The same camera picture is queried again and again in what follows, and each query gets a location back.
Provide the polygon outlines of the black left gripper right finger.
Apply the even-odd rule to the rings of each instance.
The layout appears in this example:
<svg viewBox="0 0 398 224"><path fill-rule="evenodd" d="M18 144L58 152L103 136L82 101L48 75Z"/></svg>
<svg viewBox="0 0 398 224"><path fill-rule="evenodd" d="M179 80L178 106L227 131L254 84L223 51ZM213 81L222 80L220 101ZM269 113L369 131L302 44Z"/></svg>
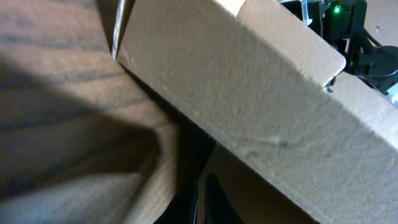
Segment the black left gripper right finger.
<svg viewBox="0 0 398 224"><path fill-rule="evenodd" d="M205 224L243 224L214 174L205 182Z"/></svg>

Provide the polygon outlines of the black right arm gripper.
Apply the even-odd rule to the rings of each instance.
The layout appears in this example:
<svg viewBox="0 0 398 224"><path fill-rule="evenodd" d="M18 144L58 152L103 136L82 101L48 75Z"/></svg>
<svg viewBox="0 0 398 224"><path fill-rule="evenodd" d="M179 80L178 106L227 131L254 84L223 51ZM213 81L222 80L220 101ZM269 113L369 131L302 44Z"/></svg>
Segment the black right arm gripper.
<svg viewBox="0 0 398 224"><path fill-rule="evenodd" d="M397 47L381 45L364 28L364 0L286 0L280 2L345 57L344 72L383 95L397 85Z"/></svg>

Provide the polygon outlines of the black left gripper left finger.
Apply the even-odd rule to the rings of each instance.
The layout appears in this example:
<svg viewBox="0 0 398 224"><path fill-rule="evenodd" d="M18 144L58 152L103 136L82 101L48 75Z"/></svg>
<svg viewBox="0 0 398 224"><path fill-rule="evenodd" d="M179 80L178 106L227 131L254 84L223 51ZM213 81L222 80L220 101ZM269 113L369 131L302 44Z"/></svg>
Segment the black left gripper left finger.
<svg viewBox="0 0 398 224"><path fill-rule="evenodd" d="M197 208L198 187L191 183L173 197L154 224L196 224Z"/></svg>

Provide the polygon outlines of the brown cardboard box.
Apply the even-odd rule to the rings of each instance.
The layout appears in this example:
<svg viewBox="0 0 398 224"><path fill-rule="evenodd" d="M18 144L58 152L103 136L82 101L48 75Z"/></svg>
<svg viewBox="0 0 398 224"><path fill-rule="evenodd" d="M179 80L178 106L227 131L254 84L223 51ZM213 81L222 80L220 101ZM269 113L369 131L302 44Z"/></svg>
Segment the brown cardboard box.
<svg viewBox="0 0 398 224"><path fill-rule="evenodd" d="M397 222L397 109L279 2L137 0L116 59L316 221Z"/></svg>

